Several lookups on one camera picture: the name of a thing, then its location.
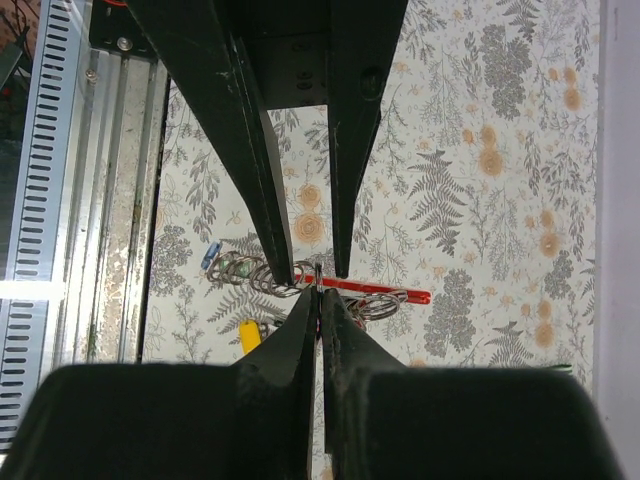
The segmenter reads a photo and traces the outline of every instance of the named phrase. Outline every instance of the orange flower print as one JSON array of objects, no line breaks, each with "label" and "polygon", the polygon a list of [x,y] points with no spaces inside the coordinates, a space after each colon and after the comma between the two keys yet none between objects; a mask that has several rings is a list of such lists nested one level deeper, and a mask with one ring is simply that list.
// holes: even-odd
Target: orange flower print
[{"label": "orange flower print", "polygon": [[305,212],[296,218],[293,232],[302,243],[316,244],[324,237],[322,218],[317,213]]},{"label": "orange flower print", "polygon": [[465,128],[462,131],[462,140],[464,140],[464,143],[466,143],[467,145],[475,143],[475,140],[473,139],[473,132],[468,128]]},{"label": "orange flower print", "polygon": [[480,131],[480,138],[485,147],[495,147],[497,142],[496,131],[491,125],[485,125]]},{"label": "orange flower print", "polygon": [[306,184],[298,192],[298,200],[306,210],[313,210],[318,206],[322,194],[315,185]]},{"label": "orange flower print", "polygon": [[509,310],[511,305],[514,305],[513,297],[509,295],[503,295],[500,299],[500,305],[504,307],[505,310]]},{"label": "orange flower print", "polygon": [[524,224],[529,230],[533,230],[534,228],[536,228],[536,219],[531,215],[527,215],[526,217],[524,217]]},{"label": "orange flower print", "polygon": [[555,258],[560,251],[560,238],[554,232],[547,231],[540,237],[540,251],[547,258]]},{"label": "orange flower print", "polygon": [[282,169],[282,176],[291,180],[293,177],[297,177],[296,170],[293,167],[284,167]]},{"label": "orange flower print", "polygon": [[540,214],[540,223],[546,229],[550,229],[555,224],[553,212],[551,210],[543,210]]},{"label": "orange flower print", "polygon": [[530,318],[531,317],[531,305],[528,303],[523,303],[520,307],[520,314],[523,317]]},{"label": "orange flower print", "polygon": [[393,69],[400,74],[409,73],[409,65],[404,62],[395,62],[393,64]]},{"label": "orange flower print", "polygon": [[547,349],[551,347],[554,339],[553,326],[545,320],[541,321],[540,325],[536,328],[535,339],[536,345],[540,348]]},{"label": "orange flower print", "polygon": [[567,67],[564,69],[564,81],[567,82],[567,85],[573,87],[578,81],[578,76],[576,75],[575,69],[571,67]]},{"label": "orange flower print", "polygon": [[485,148],[480,153],[478,164],[485,175],[498,177],[502,173],[502,155],[492,148]]},{"label": "orange flower print", "polygon": [[227,220],[227,225],[233,223],[234,225],[240,225],[242,220],[240,219],[240,212],[231,212],[231,218]]},{"label": "orange flower print", "polygon": [[487,298],[495,297],[498,294],[497,290],[494,287],[484,287],[483,295]]},{"label": "orange flower print", "polygon": [[427,268],[429,268],[427,261],[422,257],[420,257],[420,261],[418,262],[418,265],[416,265],[416,270],[419,268],[422,270],[426,270]]},{"label": "orange flower print", "polygon": [[564,104],[568,110],[572,112],[577,112],[582,107],[582,97],[580,97],[580,92],[574,87],[570,87],[566,92],[564,92]]},{"label": "orange flower print", "polygon": [[409,93],[411,95],[420,95],[421,91],[422,87],[418,87],[417,85],[411,85],[411,88],[409,89]]},{"label": "orange flower print", "polygon": [[534,282],[534,281],[529,281],[529,285],[526,286],[526,288],[524,289],[525,292],[527,293],[536,293],[538,291],[538,282]]},{"label": "orange flower print", "polygon": [[464,263],[470,263],[471,265],[473,265],[477,258],[478,256],[475,254],[475,252],[467,252],[464,254]]},{"label": "orange flower print", "polygon": [[540,300],[538,304],[538,317],[541,320],[549,320],[551,318],[551,302],[549,300]]},{"label": "orange flower print", "polygon": [[433,276],[436,280],[442,280],[446,271],[447,269],[444,267],[433,267]]},{"label": "orange flower print", "polygon": [[162,227],[164,226],[164,208],[159,206],[158,208],[156,208],[156,231],[160,231],[162,230]]}]

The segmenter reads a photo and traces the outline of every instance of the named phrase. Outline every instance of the blue object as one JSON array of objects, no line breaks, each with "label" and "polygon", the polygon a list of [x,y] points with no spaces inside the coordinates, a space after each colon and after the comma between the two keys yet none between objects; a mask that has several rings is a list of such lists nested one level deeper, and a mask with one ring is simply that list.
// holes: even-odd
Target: blue object
[{"label": "blue object", "polygon": [[221,249],[222,242],[213,242],[208,248],[207,253],[204,254],[200,268],[202,268],[202,270],[207,270],[211,266],[211,262],[213,262],[213,260],[218,256]]}]

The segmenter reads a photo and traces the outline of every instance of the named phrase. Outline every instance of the metal rail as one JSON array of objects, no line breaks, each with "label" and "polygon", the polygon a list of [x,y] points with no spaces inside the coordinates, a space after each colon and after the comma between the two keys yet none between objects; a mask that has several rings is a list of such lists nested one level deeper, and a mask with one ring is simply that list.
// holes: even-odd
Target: metal rail
[{"label": "metal rail", "polygon": [[91,50],[86,0],[43,0],[0,307],[0,459],[44,377],[134,361],[167,87]]}]

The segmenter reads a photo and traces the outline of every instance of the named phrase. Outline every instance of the white wall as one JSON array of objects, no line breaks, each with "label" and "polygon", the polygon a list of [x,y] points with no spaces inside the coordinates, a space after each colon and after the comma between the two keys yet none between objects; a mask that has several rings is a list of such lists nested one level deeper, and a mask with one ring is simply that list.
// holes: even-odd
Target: white wall
[{"label": "white wall", "polygon": [[628,478],[640,479],[640,1],[605,0],[601,21],[595,394]]}]

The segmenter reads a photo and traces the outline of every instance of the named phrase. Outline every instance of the black plastic bracket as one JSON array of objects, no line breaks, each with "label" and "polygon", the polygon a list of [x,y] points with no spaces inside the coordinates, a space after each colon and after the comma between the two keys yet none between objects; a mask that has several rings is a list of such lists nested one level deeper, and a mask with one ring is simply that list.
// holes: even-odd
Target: black plastic bracket
[{"label": "black plastic bracket", "polygon": [[94,0],[89,25],[93,48],[135,57],[157,59],[155,50],[142,33],[124,2]]}]

